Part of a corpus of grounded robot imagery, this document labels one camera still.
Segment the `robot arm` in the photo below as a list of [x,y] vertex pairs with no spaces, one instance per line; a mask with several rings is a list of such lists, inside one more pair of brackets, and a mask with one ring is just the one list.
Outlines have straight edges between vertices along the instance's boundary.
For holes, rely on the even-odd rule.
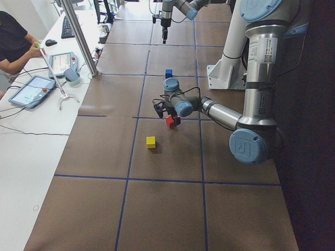
[[230,22],[221,59],[207,66],[210,89],[244,91],[242,113],[203,95],[189,96],[179,82],[166,74],[162,100],[154,105],[159,116],[168,114],[170,126],[199,111],[232,131],[232,155],[247,165],[270,159],[281,144],[273,119],[278,67],[283,42],[307,31],[312,1],[232,1]]
[[160,24],[162,26],[163,44],[166,44],[168,38],[168,27],[171,26],[174,7],[176,7],[187,19],[194,20],[198,11],[208,4],[210,4],[210,1],[163,0],[162,8],[156,15],[156,18],[160,19]]

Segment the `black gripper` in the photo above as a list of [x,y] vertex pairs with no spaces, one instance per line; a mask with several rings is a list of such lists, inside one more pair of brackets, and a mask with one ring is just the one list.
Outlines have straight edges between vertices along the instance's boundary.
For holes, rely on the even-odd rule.
[[163,44],[166,44],[166,40],[168,38],[168,27],[171,26],[171,18],[162,18],[161,19],[162,28],[162,40]]
[[179,124],[181,124],[181,119],[180,119],[180,117],[177,115],[177,113],[176,113],[174,107],[170,107],[170,106],[168,106],[167,104],[165,104],[165,105],[166,105],[166,107],[167,107],[167,114],[168,114],[168,116],[172,116],[172,117],[174,118],[174,120],[175,120],[175,125],[179,125]]

